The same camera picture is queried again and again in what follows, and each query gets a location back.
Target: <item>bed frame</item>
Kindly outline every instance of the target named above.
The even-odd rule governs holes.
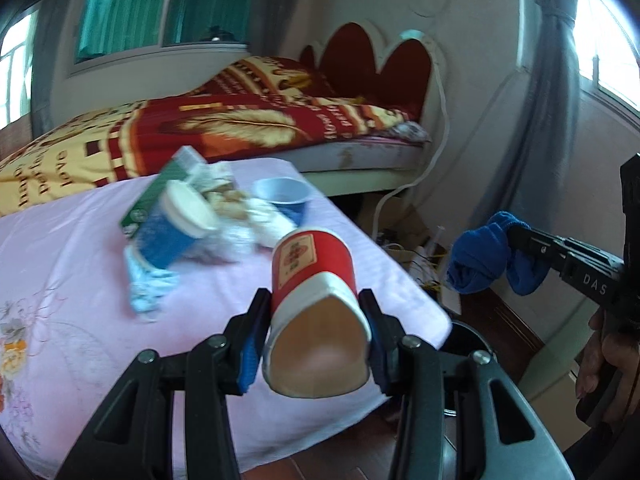
[[[446,66],[437,44],[420,31],[405,31],[388,42],[373,23],[350,22],[338,28],[324,46],[318,42],[307,45],[300,62],[320,70],[340,97],[364,96],[383,107],[405,108],[420,118],[438,143],[440,93],[432,76],[433,65],[438,65],[443,84]],[[327,196],[395,189],[418,176],[431,147],[425,143],[421,164],[411,170],[311,171],[304,175]]]

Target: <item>screw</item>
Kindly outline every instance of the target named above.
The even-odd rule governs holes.
[[[155,358],[156,353],[153,350],[143,350],[138,354],[138,361],[140,361],[144,365],[152,363]]]
[[[491,362],[491,355],[489,352],[485,352],[484,350],[476,350],[471,354],[471,357],[479,365],[485,365]]]
[[[212,335],[207,339],[207,344],[212,348],[223,348],[226,346],[226,337],[222,334]]]
[[[411,348],[411,349],[420,348],[421,344],[422,344],[421,339],[415,335],[406,335],[402,338],[402,346],[406,348]]]

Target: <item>window sill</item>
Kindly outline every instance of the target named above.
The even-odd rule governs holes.
[[[580,90],[590,95],[597,102],[607,107],[611,112],[615,113],[633,127],[640,128],[640,112],[628,108],[624,103],[609,95],[609,93],[599,88],[594,88],[593,82],[583,75],[580,75]]]
[[[185,43],[172,46],[146,46],[89,59],[80,63],[75,63],[69,71],[69,76],[118,65],[133,59],[144,59],[145,57],[168,56],[181,52],[199,52],[207,50],[210,52],[248,52],[247,44],[244,43]]]

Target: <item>daylight window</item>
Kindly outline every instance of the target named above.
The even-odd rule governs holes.
[[[623,16],[602,0],[578,0],[574,38],[580,74],[640,111],[640,56]]]
[[[86,0],[76,63],[126,50],[246,44],[250,0]]]
[[[29,112],[33,35],[38,11],[27,10],[4,35],[0,47],[0,128]]]

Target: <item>finger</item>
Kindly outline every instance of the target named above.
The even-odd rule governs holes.
[[[589,320],[589,328],[592,330],[602,330],[604,324],[604,311],[602,308],[596,310],[596,313],[591,316]]]
[[[591,334],[584,347],[578,378],[575,381],[575,396],[578,399],[591,393],[598,386],[598,372],[604,363],[602,345],[600,344],[600,331]]]
[[[609,424],[622,421],[628,414],[633,413],[640,401],[640,389],[636,386],[633,398],[629,403],[629,395],[636,380],[640,352],[638,343],[628,335],[609,334],[602,342],[602,353],[607,362],[614,365],[622,372],[622,378],[616,391],[616,396],[607,408],[603,419]]]

